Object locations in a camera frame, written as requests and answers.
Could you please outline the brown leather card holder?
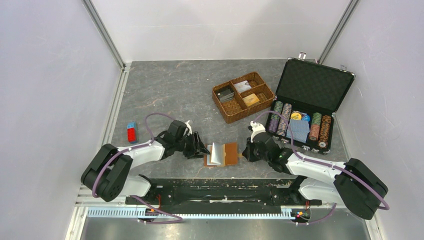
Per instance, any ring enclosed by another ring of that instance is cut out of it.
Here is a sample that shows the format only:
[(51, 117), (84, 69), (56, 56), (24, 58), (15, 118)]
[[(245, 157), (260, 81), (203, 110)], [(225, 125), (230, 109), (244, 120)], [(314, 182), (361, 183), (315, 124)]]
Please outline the brown leather card holder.
[(210, 154), (204, 157), (205, 167), (227, 167), (238, 163), (241, 156), (238, 152), (238, 144), (229, 142), (225, 144), (212, 143), (207, 145)]

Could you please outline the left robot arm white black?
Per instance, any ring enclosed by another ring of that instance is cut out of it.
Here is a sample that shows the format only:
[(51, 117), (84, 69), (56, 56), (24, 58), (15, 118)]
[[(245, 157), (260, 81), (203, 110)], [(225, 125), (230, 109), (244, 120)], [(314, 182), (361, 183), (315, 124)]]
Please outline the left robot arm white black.
[(91, 190), (94, 198), (105, 202), (119, 195), (136, 195), (145, 204), (151, 204), (157, 198), (154, 183), (143, 175), (130, 176), (130, 170), (164, 160), (175, 152), (181, 152), (187, 159), (210, 154), (189, 121), (173, 120), (167, 130), (147, 142), (128, 147), (104, 144), (82, 173), (80, 182)]

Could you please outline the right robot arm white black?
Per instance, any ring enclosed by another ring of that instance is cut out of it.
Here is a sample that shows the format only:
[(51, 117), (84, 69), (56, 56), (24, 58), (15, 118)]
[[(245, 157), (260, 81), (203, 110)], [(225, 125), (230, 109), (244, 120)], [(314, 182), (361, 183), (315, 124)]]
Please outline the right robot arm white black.
[(343, 204), (365, 220), (385, 208), (383, 200), (388, 187), (359, 159), (343, 162), (310, 157), (279, 146), (267, 132), (247, 138), (242, 155), (249, 162), (265, 161), (278, 173), (301, 176), (300, 184), (288, 191), (295, 204), (306, 200)]

